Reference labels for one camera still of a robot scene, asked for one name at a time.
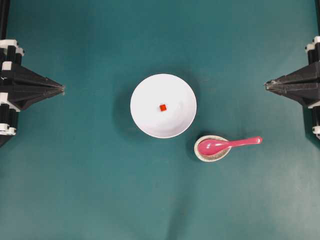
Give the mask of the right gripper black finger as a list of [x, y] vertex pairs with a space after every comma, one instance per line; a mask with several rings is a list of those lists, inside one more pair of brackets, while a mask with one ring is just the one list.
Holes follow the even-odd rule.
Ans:
[[292, 73], [267, 81], [264, 86], [315, 83], [320, 80], [320, 62], [316, 61]]
[[310, 100], [313, 86], [311, 84], [282, 84], [265, 87], [267, 91], [294, 100], [304, 107]]

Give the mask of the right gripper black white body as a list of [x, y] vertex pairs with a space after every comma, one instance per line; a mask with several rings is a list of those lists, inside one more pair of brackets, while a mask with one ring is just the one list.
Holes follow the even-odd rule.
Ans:
[[[305, 47], [307, 53], [308, 64], [316, 65], [320, 62], [320, 36], [317, 35], [313, 38], [312, 43]], [[307, 107], [311, 109], [312, 113], [312, 132], [319, 139], [320, 138], [320, 80], [317, 77], [312, 82], [313, 88], [309, 94], [309, 103]]]

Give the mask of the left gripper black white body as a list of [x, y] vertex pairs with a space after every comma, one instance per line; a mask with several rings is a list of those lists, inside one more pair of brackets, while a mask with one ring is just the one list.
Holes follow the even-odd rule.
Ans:
[[20, 65], [24, 50], [15, 39], [0, 41], [0, 134], [15, 135], [18, 129], [20, 108], [14, 104], [12, 79], [4, 76], [13, 64]]

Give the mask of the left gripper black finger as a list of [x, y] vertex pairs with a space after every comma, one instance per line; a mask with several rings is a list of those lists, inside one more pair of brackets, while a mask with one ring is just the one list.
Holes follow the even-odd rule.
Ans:
[[39, 85], [39, 86], [46, 86], [46, 87], [53, 87], [53, 88], [63, 88], [64, 86], [60, 83], [57, 83], [51, 80], [48, 77], [41, 76], [28, 68], [25, 68], [19, 64], [11, 63], [11, 67], [9, 73], [11, 74], [10, 78], [21, 82], [21, 83], [28, 83], [32, 85]]
[[64, 87], [12, 86], [9, 87], [7, 100], [20, 111], [24, 111], [35, 103], [63, 94], [64, 92]]

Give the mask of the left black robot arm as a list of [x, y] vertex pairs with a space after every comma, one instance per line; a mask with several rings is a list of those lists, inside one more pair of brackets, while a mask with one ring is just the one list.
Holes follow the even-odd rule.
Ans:
[[15, 136], [19, 113], [31, 105], [64, 93], [65, 87], [22, 66], [25, 54], [15, 39], [7, 39], [10, 1], [0, 2], [0, 135]]

